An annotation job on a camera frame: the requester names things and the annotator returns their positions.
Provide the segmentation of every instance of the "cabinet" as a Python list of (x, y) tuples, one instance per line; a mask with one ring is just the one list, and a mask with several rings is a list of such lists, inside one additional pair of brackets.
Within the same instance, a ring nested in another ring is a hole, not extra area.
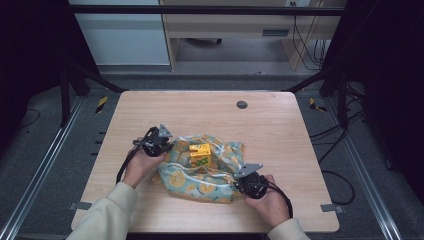
[[(161, 5), (196, 6), (267, 6), (283, 7), (281, 0), (160, 0)], [(345, 0), (311, 0), (309, 7), (344, 7)], [(331, 39), (340, 17), (298, 16), (296, 25), (303, 41)], [(172, 69), (178, 54), (181, 38), (276, 38), (281, 39), (291, 68), (296, 70), (301, 63), (297, 49), (303, 56), (304, 44), (298, 34), (294, 35), (293, 16), (261, 15), (163, 15), (165, 36)]]

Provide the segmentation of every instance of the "wooden table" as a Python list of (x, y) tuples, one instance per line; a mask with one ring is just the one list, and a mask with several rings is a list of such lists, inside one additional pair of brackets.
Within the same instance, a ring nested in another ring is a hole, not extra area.
[[(238, 101), (248, 107), (239, 109)], [(82, 202), (95, 202), (115, 186), (116, 174), (132, 140), (164, 123), (174, 138), (210, 134), (242, 141), (244, 161), (262, 163), (259, 174), (273, 174), (291, 199), (294, 217), (307, 232), (339, 228), (295, 96), (288, 92), (129, 91), (118, 102)], [(258, 233), (269, 226), (242, 197), (231, 204), (200, 203), (172, 197), (148, 176), (137, 187), (139, 201), (130, 232)], [(85, 211), (77, 210), (76, 226)]]

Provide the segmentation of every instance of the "beige sleeve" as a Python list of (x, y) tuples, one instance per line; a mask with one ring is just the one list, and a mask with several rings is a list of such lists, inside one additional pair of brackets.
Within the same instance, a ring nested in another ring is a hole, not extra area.
[(118, 183), (107, 197), (90, 207), (67, 239), (126, 239), (137, 200), (138, 195), (132, 187)]
[(276, 226), (268, 233), (268, 237), (271, 240), (309, 240), (297, 219), (289, 219)]

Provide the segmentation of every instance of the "person's right hand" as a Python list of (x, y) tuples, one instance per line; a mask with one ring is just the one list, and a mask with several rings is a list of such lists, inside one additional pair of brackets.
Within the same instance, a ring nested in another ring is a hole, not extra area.
[[(266, 175), (266, 180), (275, 184), (272, 175)], [(266, 194), (260, 199), (245, 196), (246, 204), (254, 208), (262, 219), (272, 228), (290, 219), (287, 203), (278, 192), (268, 188)]]

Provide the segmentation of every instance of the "grommet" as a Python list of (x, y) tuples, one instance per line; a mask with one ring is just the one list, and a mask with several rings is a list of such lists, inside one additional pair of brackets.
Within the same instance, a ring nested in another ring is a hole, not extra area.
[(247, 102), (246, 102), (246, 101), (238, 101), (236, 105), (237, 105), (237, 107), (238, 107), (238, 108), (240, 108), (240, 109), (245, 109), (245, 108), (247, 108)]

